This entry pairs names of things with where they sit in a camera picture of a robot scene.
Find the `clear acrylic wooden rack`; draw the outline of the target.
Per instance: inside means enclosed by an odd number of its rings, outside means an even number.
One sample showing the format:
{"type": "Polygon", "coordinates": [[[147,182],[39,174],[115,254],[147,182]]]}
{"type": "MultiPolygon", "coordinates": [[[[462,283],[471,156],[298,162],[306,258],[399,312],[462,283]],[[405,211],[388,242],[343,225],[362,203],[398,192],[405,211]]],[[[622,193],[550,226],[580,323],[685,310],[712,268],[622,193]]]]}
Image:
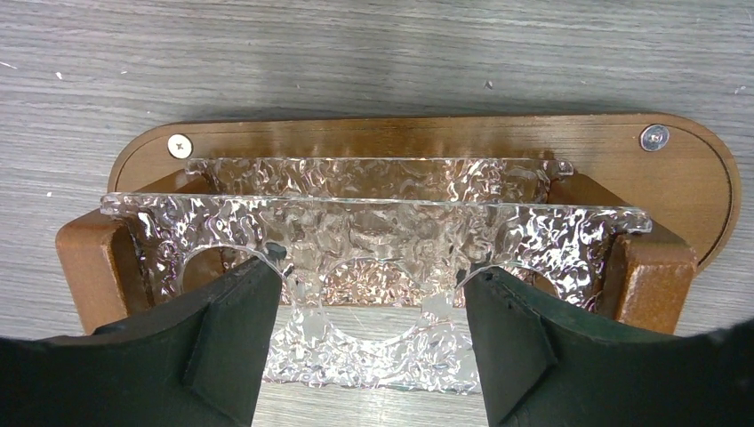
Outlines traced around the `clear acrylic wooden rack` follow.
{"type": "Polygon", "coordinates": [[[677,242],[607,194],[549,202],[566,161],[524,158],[195,158],[185,189],[111,192],[82,218],[112,225],[137,273],[137,309],[248,259],[281,279],[286,307],[270,383],[478,394],[463,286],[490,267],[592,310],[620,238],[677,242]]]}

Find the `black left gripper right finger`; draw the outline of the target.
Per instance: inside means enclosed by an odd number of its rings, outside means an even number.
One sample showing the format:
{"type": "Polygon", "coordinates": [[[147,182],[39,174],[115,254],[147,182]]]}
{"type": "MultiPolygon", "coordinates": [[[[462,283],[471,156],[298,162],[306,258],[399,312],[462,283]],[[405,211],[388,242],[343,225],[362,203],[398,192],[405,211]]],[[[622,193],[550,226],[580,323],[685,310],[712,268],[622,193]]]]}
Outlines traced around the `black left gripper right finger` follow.
{"type": "Polygon", "coordinates": [[[492,426],[750,426],[753,324],[677,337],[577,308],[507,271],[464,287],[492,426]]]}

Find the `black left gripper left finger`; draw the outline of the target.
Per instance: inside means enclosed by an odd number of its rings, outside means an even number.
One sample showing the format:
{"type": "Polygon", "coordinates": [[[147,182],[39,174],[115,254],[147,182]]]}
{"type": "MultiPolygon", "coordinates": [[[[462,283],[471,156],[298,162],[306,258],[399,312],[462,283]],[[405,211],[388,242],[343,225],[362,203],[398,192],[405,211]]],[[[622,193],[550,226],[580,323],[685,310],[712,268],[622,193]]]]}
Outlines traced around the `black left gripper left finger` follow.
{"type": "Polygon", "coordinates": [[[4,426],[248,426],[281,279],[249,261],[87,336],[1,341],[4,426]]]}

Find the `brown oval wooden tray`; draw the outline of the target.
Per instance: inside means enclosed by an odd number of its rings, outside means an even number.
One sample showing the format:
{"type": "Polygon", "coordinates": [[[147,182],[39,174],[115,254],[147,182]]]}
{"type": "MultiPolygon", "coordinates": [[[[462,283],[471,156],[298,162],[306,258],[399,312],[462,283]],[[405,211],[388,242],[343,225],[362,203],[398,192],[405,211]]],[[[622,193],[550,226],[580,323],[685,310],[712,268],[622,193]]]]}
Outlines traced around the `brown oval wooden tray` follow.
{"type": "Polygon", "coordinates": [[[108,180],[135,191],[195,157],[530,157],[571,162],[690,244],[706,267],[733,234],[741,177],[729,148],[693,120],[662,113],[181,122],[132,140],[108,180]]]}

